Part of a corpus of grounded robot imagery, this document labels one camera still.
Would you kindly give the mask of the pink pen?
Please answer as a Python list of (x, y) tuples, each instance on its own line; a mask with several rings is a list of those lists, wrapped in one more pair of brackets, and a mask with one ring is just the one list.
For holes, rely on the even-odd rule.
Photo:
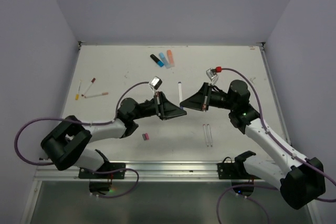
[(207, 136), (207, 128), (206, 128), (205, 124), (203, 124), (203, 133), (204, 133), (206, 146), (209, 147), (208, 136)]

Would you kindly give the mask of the grey pen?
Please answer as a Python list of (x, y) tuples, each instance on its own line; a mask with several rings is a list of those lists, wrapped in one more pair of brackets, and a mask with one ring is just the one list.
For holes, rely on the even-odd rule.
[(213, 138), (212, 138), (211, 126), (209, 124), (206, 126), (206, 132), (207, 132), (209, 145), (210, 145), (210, 147), (213, 147)]

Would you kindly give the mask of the peach capped pen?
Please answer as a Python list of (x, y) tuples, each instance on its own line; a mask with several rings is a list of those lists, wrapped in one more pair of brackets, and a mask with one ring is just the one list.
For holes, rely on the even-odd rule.
[(101, 93), (96, 93), (96, 94), (84, 95), (84, 98), (85, 99), (95, 98), (95, 97), (105, 96), (105, 95), (108, 95), (108, 94), (109, 94), (109, 92), (101, 92)]

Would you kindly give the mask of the blue pen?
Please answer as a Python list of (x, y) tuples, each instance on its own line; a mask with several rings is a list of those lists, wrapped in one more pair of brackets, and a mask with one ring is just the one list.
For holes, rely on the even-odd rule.
[(178, 98), (179, 98), (179, 104), (180, 104), (180, 109), (183, 109), (183, 106), (181, 106), (181, 102), (183, 101), (183, 93), (182, 93), (182, 83), (179, 81), (178, 82)]

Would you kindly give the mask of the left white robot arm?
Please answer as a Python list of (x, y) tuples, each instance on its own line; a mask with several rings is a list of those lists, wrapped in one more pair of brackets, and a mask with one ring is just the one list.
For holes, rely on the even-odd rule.
[(91, 142), (109, 138), (126, 138), (139, 127), (136, 120), (157, 116), (170, 120), (187, 113), (170, 102), (161, 91), (151, 100), (138, 103), (133, 98), (122, 100), (116, 119), (107, 123), (84, 123), (75, 116), (68, 116), (59, 123), (41, 142), (41, 147), (58, 170), (71, 166), (88, 169), (97, 178), (104, 178), (109, 172), (108, 159), (100, 150), (89, 150)]

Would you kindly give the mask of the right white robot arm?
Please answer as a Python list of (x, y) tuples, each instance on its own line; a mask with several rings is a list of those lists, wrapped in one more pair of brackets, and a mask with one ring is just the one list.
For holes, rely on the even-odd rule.
[(308, 159), (280, 139), (251, 106), (249, 98), (247, 83), (241, 80), (232, 81), (227, 92), (203, 83), (197, 93), (180, 105), (198, 111), (207, 111), (211, 106), (229, 110), (233, 127), (257, 143), (272, 161), (246, 151), (230, 165), (218, 164), (218, 171), (231, 178), (258, 177), (277, 188), (290, 207), (300, 209), (326, 192), (323, 165), (316, 157)]

